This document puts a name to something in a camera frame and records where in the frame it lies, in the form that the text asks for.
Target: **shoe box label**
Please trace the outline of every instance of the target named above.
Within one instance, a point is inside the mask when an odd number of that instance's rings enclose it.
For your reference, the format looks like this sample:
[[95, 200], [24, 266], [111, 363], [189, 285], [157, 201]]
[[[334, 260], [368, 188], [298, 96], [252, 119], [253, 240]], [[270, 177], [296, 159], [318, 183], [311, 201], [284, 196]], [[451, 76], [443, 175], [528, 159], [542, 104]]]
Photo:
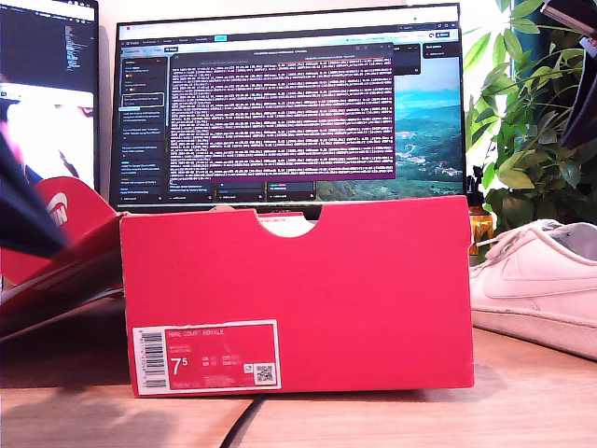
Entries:
[[282, 387], [275, 320], [133, 328], [139, 395]]

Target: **laptop screen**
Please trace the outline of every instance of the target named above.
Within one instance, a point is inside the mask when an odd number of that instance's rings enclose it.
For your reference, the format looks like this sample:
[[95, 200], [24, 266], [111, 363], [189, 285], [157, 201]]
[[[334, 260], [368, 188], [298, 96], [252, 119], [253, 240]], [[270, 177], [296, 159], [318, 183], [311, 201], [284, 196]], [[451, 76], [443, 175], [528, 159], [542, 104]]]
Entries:
[[457, 5], [120, 23], [110, 202], [462, 194], [462, 90]]
[[0, 134], [30, 183], [99, 190], [98, 4], [0, 0]]

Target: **sidebar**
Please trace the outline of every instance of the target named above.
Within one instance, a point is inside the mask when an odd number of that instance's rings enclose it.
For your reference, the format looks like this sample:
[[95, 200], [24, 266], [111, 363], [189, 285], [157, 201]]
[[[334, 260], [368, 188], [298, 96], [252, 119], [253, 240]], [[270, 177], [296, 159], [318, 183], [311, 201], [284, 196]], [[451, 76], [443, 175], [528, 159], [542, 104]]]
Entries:
[[120, 203], [158, 203], [167, 188], [167, 59], [129, 59], [122, 64]]

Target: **wooden desk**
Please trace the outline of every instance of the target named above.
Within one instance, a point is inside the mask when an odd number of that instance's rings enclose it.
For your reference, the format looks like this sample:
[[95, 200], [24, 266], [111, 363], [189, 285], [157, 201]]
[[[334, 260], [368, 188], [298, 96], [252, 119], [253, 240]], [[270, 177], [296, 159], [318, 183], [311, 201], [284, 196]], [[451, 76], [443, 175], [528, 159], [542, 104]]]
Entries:
[[[597, 363], [475, 330], [463, 390], [268, 399], [240, 447], [597, 446]], [[2, 447], [217, 447], [249, 404], [134, 399], [119, 309], [7, 342]]]

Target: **black cable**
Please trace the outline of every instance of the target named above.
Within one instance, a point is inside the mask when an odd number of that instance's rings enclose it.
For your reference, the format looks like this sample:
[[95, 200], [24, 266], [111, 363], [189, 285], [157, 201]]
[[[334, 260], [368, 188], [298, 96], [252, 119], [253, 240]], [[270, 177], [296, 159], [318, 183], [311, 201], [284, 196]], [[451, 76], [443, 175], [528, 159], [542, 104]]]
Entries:
[[232, 446], [232, 443], [239, 435], [239, 431], [243, 428], [247, 420], [257, 412], [261, 404], [263, 404], [263, 401], [265, 401], [265, 394], [260, 394], [255, 397], [253, 402], [249, 404], [241, 416], [236, 420], [234, 425], [232, 425], [230, 431], [228, 431], [228, 434], [226, 435], [226, 438], [224, 441], [222, 441], [220, 448], [230, 448], [230, 446]]

